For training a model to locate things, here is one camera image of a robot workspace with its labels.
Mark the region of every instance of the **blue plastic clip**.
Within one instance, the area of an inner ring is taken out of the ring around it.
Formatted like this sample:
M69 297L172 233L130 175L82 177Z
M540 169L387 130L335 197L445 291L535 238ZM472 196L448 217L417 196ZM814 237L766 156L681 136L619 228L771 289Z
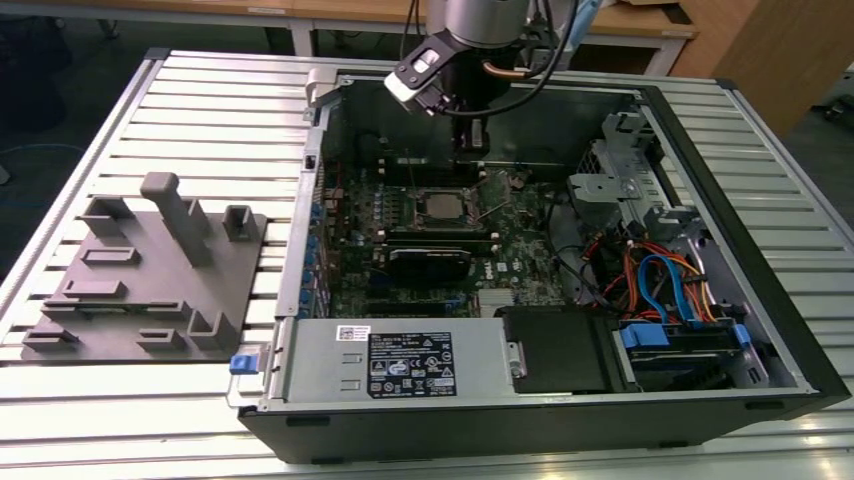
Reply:
M619 331L625 349L669 345L664 326L657 323L632 323Z
M747 327L744 327L741 324L735 324L735 326L732 327L732 332L735 333L735 340L737 340L737 344L741 347L748 347L752 343L752 340L750 339L750 332L747 331Z
M257 355L234 355L228 362L232 375L257 375Z

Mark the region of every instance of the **power supply label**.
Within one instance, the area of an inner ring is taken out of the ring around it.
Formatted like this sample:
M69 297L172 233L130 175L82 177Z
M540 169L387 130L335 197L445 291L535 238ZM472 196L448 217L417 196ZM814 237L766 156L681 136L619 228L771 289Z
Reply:
M371 334L368 380L372 398L455 396L451 333Z

